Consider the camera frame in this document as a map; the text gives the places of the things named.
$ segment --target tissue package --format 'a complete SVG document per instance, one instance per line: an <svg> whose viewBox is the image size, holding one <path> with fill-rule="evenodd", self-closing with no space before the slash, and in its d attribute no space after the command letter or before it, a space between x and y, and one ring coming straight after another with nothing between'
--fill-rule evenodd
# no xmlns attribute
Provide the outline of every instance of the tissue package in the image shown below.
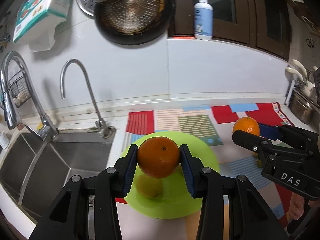
<svg viewBox="0 0 320 240"><path fill-rule="evenodd" d="M54 45L56 26L66 21L71 0L27 0L20 8L13 42L29 44L32 51Z"/></svg>

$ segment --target faucet spout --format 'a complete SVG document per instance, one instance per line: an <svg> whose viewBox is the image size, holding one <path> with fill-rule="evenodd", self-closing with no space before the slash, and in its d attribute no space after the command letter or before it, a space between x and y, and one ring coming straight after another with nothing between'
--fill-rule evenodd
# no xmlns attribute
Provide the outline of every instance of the faucet spout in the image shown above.
<svg viewBox="0 0 320 240"><path fill-rule="evenodd" d="M83 72L83 75L84 75L84 78L85 78L85 82L87 84L87 88L88 88L88 91L89 91L89 94L90 94L90 97L91 97L91 101L93 103L93 107L97 113L97 116L98 116L98 121L96 121L96 126L97 128L99 129L99 136L101 137L108 137L112 131L111 129L107 126L105 120L101 117L101 114L100 114L100 111L98 109L98 106L97 106L97 103L96 103L96 100L94 98L94 94L92 92L92 87L91 87L91 84L90 84L90 80L89 80L89 77L88 77L88 73L87 73L87 70L85 69L84 65L77 59L71 59L71 60L68 60L62 70L61 70L61 74L60 74L60 93L61 93L61 98L65 98L65 87L64 87L64 81L65 81L65 74L66 74L66 71L67 71L67 68L72 64L72 63L75 63L77 64L82 72Z"/></svg>
<svg viewBox="0 0 320 240"><path fill-rule="evenodd" d="M16 51L10 51L4 57L1 64L1 70L0 70L0 83L1 83L2 93L3 93L3 103L4 103L4 117L7 122L8 128L13 129L21 123L20 114L12 98L11 87L10 87L9 78L8 78L8 67L11 60L14 60L18 64L19 68L21 69L21 72L26 81L27 89L29 90L29 93L30 93L30 97L33 103L35 104L35 107L40 115L41 122L44 125L38 131L39 138L44 140L48 135L50 135L52 138L56 137L59 131L55 128L51 119L45 113L40 103L40 100L36 94L36 91L33 87L33 84L31 82L27 65L24 62L22 56Z"/></svg>

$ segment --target green plate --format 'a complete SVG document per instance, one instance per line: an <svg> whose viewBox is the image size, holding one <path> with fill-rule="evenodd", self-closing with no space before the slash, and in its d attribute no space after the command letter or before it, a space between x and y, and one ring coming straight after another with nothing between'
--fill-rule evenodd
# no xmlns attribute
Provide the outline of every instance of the green plate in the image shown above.
<svg viewBox="0 0 320 240"><path fill-rule="evenodd" d="M163 131L148 134L134 142L138 147L148 138L165 136L173 140L178 146L187 144L192 156L201 159L205 167L219 172L217 158L206 143L187 133ZM142 174L137 166L134 177ZM185 217L201 209L202 198L194 199L187 191L182 171L177 169L169 177L162 179L163 194L153 199L145 198L137 192L133 181L131 191L125 198L126 202L142 214L161 219L175 219Z"/></svg>

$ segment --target white countertop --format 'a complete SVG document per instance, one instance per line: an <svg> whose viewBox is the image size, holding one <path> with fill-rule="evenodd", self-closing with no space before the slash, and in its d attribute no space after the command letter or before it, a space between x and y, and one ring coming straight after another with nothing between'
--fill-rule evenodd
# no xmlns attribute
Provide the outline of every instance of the white countertop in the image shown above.
<svg viewBox="0 0 320 240"><path fill-rule="evenodd" d="M314 131L310 126L303 124L300 122L289 110L287 106L282 105L281 110L284 112L285 115L290 119L290 121L293 122L293 124L297 127L301 127L306 130ZM112 118L106 118L106 121L108 122L108 125L116 127L116 135L111 147L111 151L109 154L109 159L107 163L107 167L114 166L116 160L121 155L121 148L122 143L124 140L125 135L125 129L127 124L128 116L120 116L120 117L112 117ZM78 121L68 121L68 122L62 122L59 125L59 129L81 129L81 128L91 128L95 127L94 122L96 121L96 118L94 119L85 119L85 120L78 120ZM12 138L11 138L11 144L15 141L15 139L18 137L18 135L21 133L21 131L13 130ZM0 164L2 165L2 162L10 149L10 146L2 150L0 153ZM4 188L0 185L0 208L2 212L4 213L7 220L14 225L20 233L25 236L26 238L29 238L31 235L35 224L21 211L21 209L15 205L14 201L9 197L9 195L6 193ZM117 203L118 208L118 215L119 215L119 223L121 227L121 233L123 236L123 239L166 239L168 238L168 235L170 235L171 239L186 239L185 234L179 235L179 232L185 232L184 224L182 225L182 222L177 220L156 220L148 218L137 211L133 210L129 205ZM144 233L142 237L142 232L139 230L139 228L145 228L146 226L161 226L163 229L165 229L163 233L159 233L158 235L154 235L152 232L150 233Z"/></svg>

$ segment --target white bottle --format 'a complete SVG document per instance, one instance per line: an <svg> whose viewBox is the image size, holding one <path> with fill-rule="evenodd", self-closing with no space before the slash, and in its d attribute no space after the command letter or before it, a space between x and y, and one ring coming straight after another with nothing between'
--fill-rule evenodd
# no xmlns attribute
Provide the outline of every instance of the white bottle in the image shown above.
<svg viewBox="0 0 320 240"><path fill-rule="evenodd" d="M213 31L213 8L208 0L199 0L194 6L195 38L211 40Z"/></svg>

